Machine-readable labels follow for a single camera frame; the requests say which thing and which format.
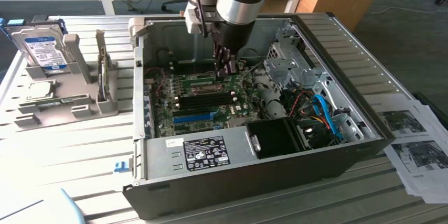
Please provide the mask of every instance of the paper stack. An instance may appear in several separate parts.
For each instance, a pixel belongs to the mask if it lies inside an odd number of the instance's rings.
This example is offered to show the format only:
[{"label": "paper stack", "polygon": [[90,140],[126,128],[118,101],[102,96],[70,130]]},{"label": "paper stack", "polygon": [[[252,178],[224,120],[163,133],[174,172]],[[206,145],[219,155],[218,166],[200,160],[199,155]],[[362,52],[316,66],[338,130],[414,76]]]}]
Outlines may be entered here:
[{"label": "paper stack", "polygon": [[384,148],[408,194],[448,203],[448,131],[431,108],[404,94],[367,95],[396,140]]}]

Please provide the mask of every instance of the motherboard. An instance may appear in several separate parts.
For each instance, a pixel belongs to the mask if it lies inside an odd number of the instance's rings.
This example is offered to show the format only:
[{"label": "motherboard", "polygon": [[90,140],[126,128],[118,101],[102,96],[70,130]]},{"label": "motherboard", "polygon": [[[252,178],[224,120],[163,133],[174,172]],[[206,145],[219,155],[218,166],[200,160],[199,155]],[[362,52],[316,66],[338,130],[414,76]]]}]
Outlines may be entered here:
[{"label": "motherboard", "polygon": [[175,71],[174,68],[147,70],[146,83],[151,85],[155,108],[156,137],[242,126],[260,119],[254,109],[256,89],[244,90],[243,77],[248,68],[242,66],[240,74],[216,81],[214,71],[196,73]]}]

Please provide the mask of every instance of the open computer chassis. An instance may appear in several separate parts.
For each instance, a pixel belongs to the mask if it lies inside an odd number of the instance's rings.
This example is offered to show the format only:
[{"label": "open computer chassis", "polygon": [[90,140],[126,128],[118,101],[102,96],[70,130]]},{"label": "open computer chassis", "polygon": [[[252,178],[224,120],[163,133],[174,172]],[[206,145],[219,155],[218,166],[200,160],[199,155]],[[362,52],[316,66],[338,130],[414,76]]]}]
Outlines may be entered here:
[{"label": "open computer chassis", "polygon": [[299,15],[259,17],[222,81],[183,18],[139,23],[123,193],[142,219],[339,176],[395,139]]}]

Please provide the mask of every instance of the gray floor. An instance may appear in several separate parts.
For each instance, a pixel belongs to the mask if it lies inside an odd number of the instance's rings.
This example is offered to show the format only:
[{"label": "gray floor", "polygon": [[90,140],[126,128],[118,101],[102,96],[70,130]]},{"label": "gray floor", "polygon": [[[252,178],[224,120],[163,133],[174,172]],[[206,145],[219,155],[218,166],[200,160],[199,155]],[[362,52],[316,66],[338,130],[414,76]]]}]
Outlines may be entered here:
[{"label": "gray floor", "polygon": [[[375,0],[355,35],[371,50],[380,62],[406,85],[410,91],[422,91],[440,109],[448,113],[448,13],[415,13],[390,10],[383,14],[370,14],[387,7],[404,7],[419,10],[448,10],[448,1],[443,6],[435,0]],[[160,11],[162,1],[142,1],[134,5],[146,14]],[[140,14],[128,11],[123,2],[115,2],[118,14]],[[174,13],[186,8],[184,4],[170,6]],[[32,19],[35,14],[50,15],[103,15],[100,2],[0,2],[0,17]],[[0,34],[2,57],[0,72],[10,67],[16,48]]]}]

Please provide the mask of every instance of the white cable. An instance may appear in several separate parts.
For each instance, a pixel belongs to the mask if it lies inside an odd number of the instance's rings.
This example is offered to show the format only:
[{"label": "white cable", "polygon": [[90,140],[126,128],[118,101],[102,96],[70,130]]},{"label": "white cable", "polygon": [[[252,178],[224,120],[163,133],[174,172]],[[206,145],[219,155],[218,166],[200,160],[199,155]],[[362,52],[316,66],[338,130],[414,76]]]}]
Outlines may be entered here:
[{"label": "white cable", "polygon": [[424,11],[424,10],[414,10],[414,9],[407,9],[407,8],[402,8],[402,7],[390,7],[390,8],[386,8],[383,11],[375,12],[375,13],[371,13],[371,14],[383,14],[391,9],[408,10],[411,12],[418,12],[418,13],[444,13],[444,12],[448,12],[448,10],[436,10],[436,11],[428,12],[428,11]]}]

